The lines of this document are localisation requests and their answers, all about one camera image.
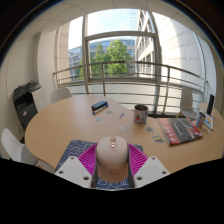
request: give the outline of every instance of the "green foliage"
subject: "green foliage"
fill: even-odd
[[[90,55],[90,62],[110,62],[110,61],[129,61],[132,60],[130,54],[127,52],[127,46],[123,44],[121,40],[114,40],[110,43],[111,45],[107,48],[107,51],[104,52],[102,44],[98,43],[95,57]],[[105,64],[104,71],[110,73],[109,76],[120,76],[119,73],[126,73],[128,69],[125,64]],[[102,77],[101,75],[101,65],[93,65],[91,66],[91,74],[93,77]],[[77,80],[84,80],[83,68],[77,69],[77,75],[80,77]]]
[[[121,40],[114,40],[108,47],[106,54],[111,57],[110,61],[129,61],[132,60],[130,54],[127,52],[127,46]],[[107,68],[108,73],[126,73],[128,69],[125,64],[109,64]]]

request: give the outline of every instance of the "magazine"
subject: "magazine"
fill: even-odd
[[[157,118],[169,145],[190,142],[203,137],[189,118]]]
[[[213,120],[214,118],[208,114],[205,114],[206,118],[205,118],[205,121],[204,121],[204,124],[210,128],[211,130],[213,130]]]

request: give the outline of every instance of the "round table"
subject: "round table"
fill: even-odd
[[[91,106],[101,100],[107,101],[109,106],[93,115]],[[207,104],[201,103],[199,107],[206,111]],[[126,113],[126,116],[119,119],[121,113]],[[157,119],[148,117],[145,125],[138,125],[133,122],[133,111],[108,97],[73,96],[41,110],[26,129],[25,143],[33,155],[56,168],[71,140],[99,142],[103,137],[120,136],[127,143],[141,145],[147,156],[156,156],[173,173],[189,165],[222,158],[224,119],[215,108],[211,115],[217,124],[213,131],[200,129],[202,139],[169,146]],[[146,126],[154,128],[155,132],[145,131]],[[154,142],[154,135],[161,135],[165,142]]]

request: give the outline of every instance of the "white chair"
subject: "white chair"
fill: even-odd
[[[30,153],[26,145],[20,143],[7,128],[5,128],[2,132],[1,141],[3,147],[13,161],[33,165],[50,173],[54,173],[54,168],[52,166],[38,160],[33,154]]]
[[[193,95],[191,89],[183,87],[181,92],[181,101],[180,101],[180,112],[177,115],[183,115],[184,117],[188,117],[191,120],[196,120],[197,113],[193,110]]]
[[[56,89],[51,93],[51,103],[71,97],[71,93],[67,88]]]

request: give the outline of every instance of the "pen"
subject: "pen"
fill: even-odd
[[[98,110],[95,110],[95,111],[93,112],[93,115],[96,114],[96,113],[98,113],[99,111],[103,110],[103,109],[106,108],[106,107],[108,107],[108,104],[106,104],[105,106],[101,107],[101,108],[98,109]]]

